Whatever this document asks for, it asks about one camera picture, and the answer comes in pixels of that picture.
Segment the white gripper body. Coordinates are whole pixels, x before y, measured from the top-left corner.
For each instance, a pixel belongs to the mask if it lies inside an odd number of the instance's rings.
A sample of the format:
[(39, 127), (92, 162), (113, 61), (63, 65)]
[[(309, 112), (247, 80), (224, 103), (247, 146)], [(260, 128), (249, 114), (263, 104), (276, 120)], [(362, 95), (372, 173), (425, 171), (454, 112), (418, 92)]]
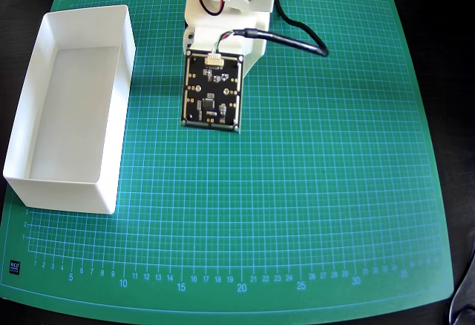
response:
[[(228, 31), (243, 29), (243, 27), (232, 27), (229, 25), (218, 26), (191, 26), (189, 25), (183, 33), (183, 52), (187, 50), (199, 50), (205, 54), (212, 52), (220, 36)], [(264, 55), (266, 43), (262, 39), (250, 39), (243, 36), (231, 35), (221, 41), (218, 53), (222, 56), (225, 53), (243, 56), (243, 76), (246, 76), (255, 63)]]

